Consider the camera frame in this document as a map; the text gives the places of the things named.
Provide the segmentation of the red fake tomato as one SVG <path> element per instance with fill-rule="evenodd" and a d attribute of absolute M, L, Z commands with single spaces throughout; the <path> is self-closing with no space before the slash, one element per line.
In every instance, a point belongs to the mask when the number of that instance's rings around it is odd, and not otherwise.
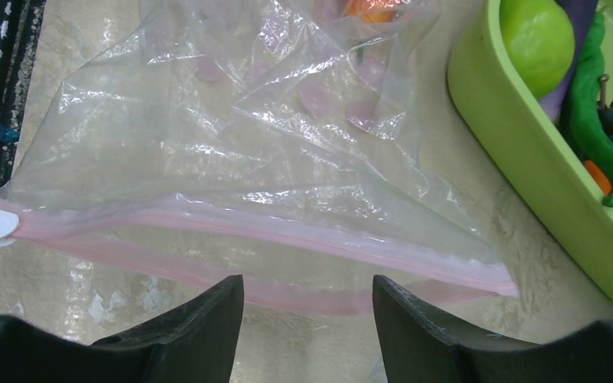
<path fill-rule="evenodd" d="M 350 0 L 343 15 L 369 24 L 386 23 L 393 21 L 408 4 L 409 1 L 402 0 Z"/>

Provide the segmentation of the green fake bean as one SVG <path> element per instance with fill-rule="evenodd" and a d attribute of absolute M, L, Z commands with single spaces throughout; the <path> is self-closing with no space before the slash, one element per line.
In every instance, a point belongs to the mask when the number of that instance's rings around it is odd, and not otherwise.
<path fill-rule="evenodd" d="M 597 109 L 599 77 L 605 73 L 601 50 L 605 33 L 603 14 L 594 12 L 568 89 L 567 108 L 569 130 L 577 147 L 610 182 L 611 190 L 602 204 L 613 207 L 613 142 L 603 130 Z"/>

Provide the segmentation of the clear zip top bag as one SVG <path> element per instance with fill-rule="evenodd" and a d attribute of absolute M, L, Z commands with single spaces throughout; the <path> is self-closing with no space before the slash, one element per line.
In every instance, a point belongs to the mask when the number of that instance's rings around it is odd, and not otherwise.
<path fill-rule="evenodd" d="M 412 53 L 441 14 L 345 1 L 143 1 L 71 73 L 0 188 L 21 240 L 278 310 L 371 309 L 373 274 L 438 302 L 518 288 L 453 187 L 419 162 Z"/>

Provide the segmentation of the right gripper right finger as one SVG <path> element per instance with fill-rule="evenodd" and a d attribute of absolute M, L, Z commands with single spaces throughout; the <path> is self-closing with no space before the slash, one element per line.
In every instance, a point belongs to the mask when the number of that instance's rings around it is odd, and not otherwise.
<path fill-rule="evenodd" d="M 386 276 L 372 287 L 389 382 L 613 382 L 613 320 L 538 345 L 473 325 Z"/>

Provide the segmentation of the green fake fruit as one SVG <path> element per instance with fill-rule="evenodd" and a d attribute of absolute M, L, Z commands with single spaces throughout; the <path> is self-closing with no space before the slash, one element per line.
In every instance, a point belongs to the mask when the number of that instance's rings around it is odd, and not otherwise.
<path fill-rule="evenodd" d="M 500 3 L 500 31 L 515 70 L 532 95 L 546 96 L 564 79 L 575 54 L 575 34 L 555 1 Z"/>

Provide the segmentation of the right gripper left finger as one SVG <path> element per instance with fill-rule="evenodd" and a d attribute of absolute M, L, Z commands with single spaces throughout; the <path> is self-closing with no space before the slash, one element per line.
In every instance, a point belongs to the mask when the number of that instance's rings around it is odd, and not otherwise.
<path fill-rule="evenodd" d="M 82 345 L 0 315 L 0 382 L 228 382 L 243 316 L 243 278 Z"/>

